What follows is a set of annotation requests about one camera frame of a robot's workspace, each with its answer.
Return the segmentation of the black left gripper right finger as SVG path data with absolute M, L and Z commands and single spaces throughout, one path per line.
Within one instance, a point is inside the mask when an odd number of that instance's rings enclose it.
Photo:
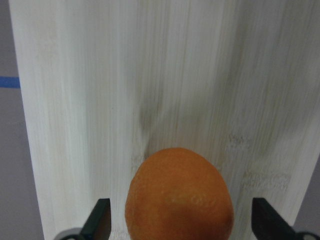
M 257 240 L 293 240 L 295 231 L 262 197 L 251 205 L 251 229 Z

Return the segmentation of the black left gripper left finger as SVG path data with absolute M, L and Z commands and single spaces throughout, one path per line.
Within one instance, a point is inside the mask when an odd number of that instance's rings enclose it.
M 109 198 L 100 198 L 88 219 L 83 225 L 80 235 L 85 240 L 108 240 L 111 235 L 111 202 Z

